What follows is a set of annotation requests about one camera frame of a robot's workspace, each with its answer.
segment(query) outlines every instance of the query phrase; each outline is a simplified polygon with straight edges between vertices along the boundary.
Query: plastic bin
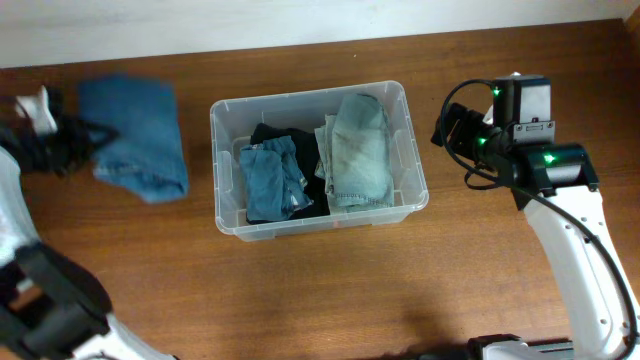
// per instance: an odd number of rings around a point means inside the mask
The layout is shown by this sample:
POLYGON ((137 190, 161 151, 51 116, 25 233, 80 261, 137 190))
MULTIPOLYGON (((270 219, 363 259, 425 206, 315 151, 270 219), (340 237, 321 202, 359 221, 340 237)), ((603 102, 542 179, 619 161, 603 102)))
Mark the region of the plastic bin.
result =
POLYGON ((396 81, 292 94, 221 100, 211 108, 216 225, 244 241, 358 225, 397 223, 423 209, 429 200, 404 88, 396 81), (369 94, 382 102, 391 127, 391 167, 395 206, 263 225, 246 222, 246 192, 238 165, 240 148, 249 144, 256 125, 313 132, 335 114, 347 94, 369 94))

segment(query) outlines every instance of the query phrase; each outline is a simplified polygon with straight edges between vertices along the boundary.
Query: wall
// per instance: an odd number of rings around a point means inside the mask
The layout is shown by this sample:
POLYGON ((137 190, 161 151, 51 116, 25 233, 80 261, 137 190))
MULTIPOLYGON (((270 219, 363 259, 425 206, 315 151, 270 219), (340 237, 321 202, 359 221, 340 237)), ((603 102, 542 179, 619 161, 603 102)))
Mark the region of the wall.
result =
POLYGON ((640 0, 0 0, 0 67, 627 18, 640 0))

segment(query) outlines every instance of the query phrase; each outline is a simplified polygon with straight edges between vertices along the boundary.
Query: green led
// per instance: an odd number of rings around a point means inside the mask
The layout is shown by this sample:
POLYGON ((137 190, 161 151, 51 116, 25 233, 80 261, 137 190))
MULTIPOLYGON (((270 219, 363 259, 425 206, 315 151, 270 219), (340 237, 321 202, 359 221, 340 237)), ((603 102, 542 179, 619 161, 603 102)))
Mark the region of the green led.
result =
POLYGON ((551 154, 545 154, 544 155, 544 162, 546 162, 547 164, 551 164, 555 160, 556 160, 556 157, 551 155, 551 154))

